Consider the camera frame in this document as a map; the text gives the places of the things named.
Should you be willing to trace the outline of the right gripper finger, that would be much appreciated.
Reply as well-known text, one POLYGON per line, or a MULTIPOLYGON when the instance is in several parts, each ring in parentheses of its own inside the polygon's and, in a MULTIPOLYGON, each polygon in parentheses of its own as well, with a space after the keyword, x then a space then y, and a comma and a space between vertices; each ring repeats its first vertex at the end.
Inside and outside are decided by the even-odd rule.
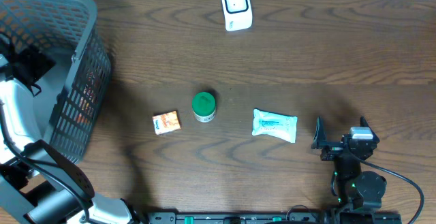
POLYGON ((326 134, 324 130, 324 123, 322 118, 319 116, 317 118, 315 135, 313 138, 313 143, 311 145, 311 149, 322 149, 327 145, 326 134))
POLYGON ((378 144, 380 142, 379 137, 376 135, 376 133, 370 128, 367 120, 365 117, 360 117, 360 126, 366 128, 367 133, 365 134, 364 138, 366 140, 372 140, 374 143, 378 144))

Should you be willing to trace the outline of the white wet wipes pack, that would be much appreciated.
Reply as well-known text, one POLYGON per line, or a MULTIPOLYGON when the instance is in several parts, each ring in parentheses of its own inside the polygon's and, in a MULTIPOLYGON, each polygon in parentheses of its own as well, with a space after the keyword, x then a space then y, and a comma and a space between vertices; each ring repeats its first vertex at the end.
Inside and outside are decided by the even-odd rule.
POLYGON ((294 144, 296 142, 297 123, 297 116, 287 116, 254 109, 251 134, 253 136, 270 135, 294 144))

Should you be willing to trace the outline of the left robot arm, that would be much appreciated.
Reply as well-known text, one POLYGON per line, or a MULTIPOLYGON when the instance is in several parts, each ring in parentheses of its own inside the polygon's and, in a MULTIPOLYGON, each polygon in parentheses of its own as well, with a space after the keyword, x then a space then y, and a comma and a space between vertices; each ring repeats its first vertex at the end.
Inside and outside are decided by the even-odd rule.
POLYGON ((1 207, 20 223, 140 223, 122 199, 94 192, 84 172, 43 141, 33 114, 38 71, 1 35, 1 207))

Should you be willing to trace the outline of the small orange box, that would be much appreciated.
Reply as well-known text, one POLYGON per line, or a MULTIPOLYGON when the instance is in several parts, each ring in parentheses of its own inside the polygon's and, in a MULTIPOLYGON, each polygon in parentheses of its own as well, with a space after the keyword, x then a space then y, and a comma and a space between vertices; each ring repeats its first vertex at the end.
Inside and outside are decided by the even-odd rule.
POLYGON ((181 129, 177 111, 153 116, 153 126, 156 135, 162 135, 181 129))

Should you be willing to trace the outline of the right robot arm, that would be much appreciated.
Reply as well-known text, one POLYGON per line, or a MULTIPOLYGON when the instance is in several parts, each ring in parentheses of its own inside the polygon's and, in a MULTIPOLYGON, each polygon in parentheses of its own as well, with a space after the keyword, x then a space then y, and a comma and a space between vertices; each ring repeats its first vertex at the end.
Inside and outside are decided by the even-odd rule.
POLYGON ((322 161, 332 161, 334 172, 330 190, 339 205, 323 211, 320 223, 374 223, 375 211, 382 206, 386 179, 361 164, 372 156, 379 138, 362 116, 360 126, 351 127, 339 142, 327 140, 324 124, 317 119, 312 149, 320 149, 322 161))

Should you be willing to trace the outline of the red orange snack bag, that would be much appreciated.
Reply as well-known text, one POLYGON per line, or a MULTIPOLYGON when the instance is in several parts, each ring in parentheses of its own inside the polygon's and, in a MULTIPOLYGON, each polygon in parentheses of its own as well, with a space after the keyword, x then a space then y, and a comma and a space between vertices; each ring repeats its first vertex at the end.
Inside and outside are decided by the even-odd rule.
POLYGON ((88 125, 93 113, 93 104, 95 102, 95 75, 92 71, 87 73, 86 84, 83 90, 83 96, 80 98, 79 106, 81 113, 76 117, 76 121, 81 125, 88 125))

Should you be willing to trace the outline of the green lid jar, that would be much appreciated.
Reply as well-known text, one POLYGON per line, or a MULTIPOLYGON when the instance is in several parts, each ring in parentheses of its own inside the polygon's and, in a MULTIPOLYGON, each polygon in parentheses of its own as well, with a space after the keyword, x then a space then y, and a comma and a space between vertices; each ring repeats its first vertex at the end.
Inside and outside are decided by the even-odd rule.
POLYGON ((197 121, 208 123, 216 115, 216 100, 207 92, 197 93, 191 103, 193 114, 197 121))

